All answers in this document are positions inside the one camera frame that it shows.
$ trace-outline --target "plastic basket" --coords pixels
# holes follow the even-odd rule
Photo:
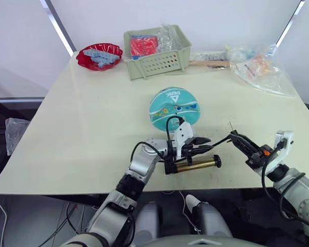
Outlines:
[[[146,79],[148,76],[161,74],[177,69],[184,71],[189,64],[191,43],[184,35],[178,25],[173,25],[177,35],[181,39],[182,49],[161,52],[149,56],[141,57],[137,60],[130,60],[127,63],[129,77],[131,80],[137,78]],[[160,27],[138,31],[127,31],[124,33],[125,54],[130,56],[130,37],[132,35],[151,35],[160,30]]]

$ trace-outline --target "printed logo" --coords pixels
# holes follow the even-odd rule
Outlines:
[[[173,91],[167,93],[167,97],[170,97],[176,103],[179,99],[180,94],[180,91]]]

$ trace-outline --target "metal tube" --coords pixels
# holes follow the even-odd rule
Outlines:
[[[182,171],[190,171],[210,166],[217,166],[215,159],[205,160],[205,161],[193,161],[192,165],[189,166],[186,162],[183,163],[177,163],[177,172]]]

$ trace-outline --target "wooden stick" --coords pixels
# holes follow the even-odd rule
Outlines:
[[[229,61],[189,61],[191,66],[230,66]]]

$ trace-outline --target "table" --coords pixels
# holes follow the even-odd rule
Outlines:
[[[137,142],[166,138],[151,125],[148,107],[169,86],[188,89],[198,99],[201,116],[194,128],[214,142],[231,131],[229,122],[258,145],[273,146],[278,130],[293,130],[295,142],[285,163],[309,178],[309,111],[298,95],[256,90],[228,69],[130,81],[123,62],[93,72],[79,66],[74,54],[1,173],[0,194],[109,192],[127,169]],[[221,168],[165,175],[158,163],[145,191],[261,186],[231,143],[211,153],[221,157]]]

